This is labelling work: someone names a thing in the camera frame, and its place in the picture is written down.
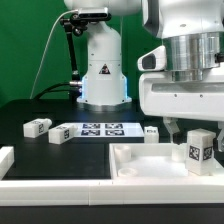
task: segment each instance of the black table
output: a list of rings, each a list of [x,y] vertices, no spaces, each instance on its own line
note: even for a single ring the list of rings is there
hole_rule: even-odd
[[[3,181],[54,179],[110,179],[109,143],[141,143],[143,138],[75,138],[62,145],[48,143],[47,134],[23,137],[22,125],[36,118],[50,118],[53,126],[65,122],[125,123],[157,126],[160,141],[169,135],[159,117],[144,116],[137,101],[119,112],[91,112],[67,100],[15,100],[0,109],[0,146],[15,147],[15,164]],[[215,122],[180,120],[185,132],[217,130]],[[223,160],[223,154],[216,153]],[[0,207],[0,223],[221,223],[223,204],[33,206]]]

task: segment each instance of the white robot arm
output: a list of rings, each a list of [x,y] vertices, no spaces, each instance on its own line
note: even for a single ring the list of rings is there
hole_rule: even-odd
[[[138,61],[145,114],[224,128],[223,16],[222,0],[143,0],[144,26],[163,42]]]
[[[136,13],[141,0],[64,0],[79,17],[95,18],[101,12],[123,16]],[[82,96],[78,105],[94,111],[116,111],[126,107],[126,77],[121,72],[121,37],[105,22],[88,22],[88,72],[82,79]]]
[[[114,16],[137,13],[141,9],[141,0],[64,0],[68,9],[106,7]]]

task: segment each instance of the cube with marker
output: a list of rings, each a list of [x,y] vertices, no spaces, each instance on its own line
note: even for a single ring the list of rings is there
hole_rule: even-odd
[[[187,135],[186,169],[197,175],[209,175],[214,169],[213,139],[216,134],[204,129]]]
[[[62,144],[75,137],[77,126],[72,123],[64,123],[49,130],[49,143]]]
[[[159,132],[157,127],[145,127],[144,128],[144,142],[145,143],[159,143]]]
[[[49,127],[52,125],[50,119],[35,119],[23,125],[23,134],[27,138],[36,138],[46,132],[48,132]]]

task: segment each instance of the white block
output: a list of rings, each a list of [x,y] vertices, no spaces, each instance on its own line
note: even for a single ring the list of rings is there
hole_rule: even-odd
[[[5,176],[13,163],[14,148],[11,146],[2,147],[0,149],[0,180]]]
[[[50,119],[36,119],[23,125],[24,137],[36,138],[49,130],[52,125]]]
[[[89,181],[1,181],[0,206],[88,205]]]
[[[145,143],[159,143],[159,132],[157,127],[145,127]]]
[[[112,181],[104,180],[91,184],[89,187],[89,205],[123,204],[124,187],[113,185]]]
[[[197,175],[213,172],[215,168],[213,139],[215,136],[215,133],[203,129],[188,132],[186,169]]]
[[[77,126],[72,123],[64,123],[49,130],[49,143],[62,144],[75,137]]]

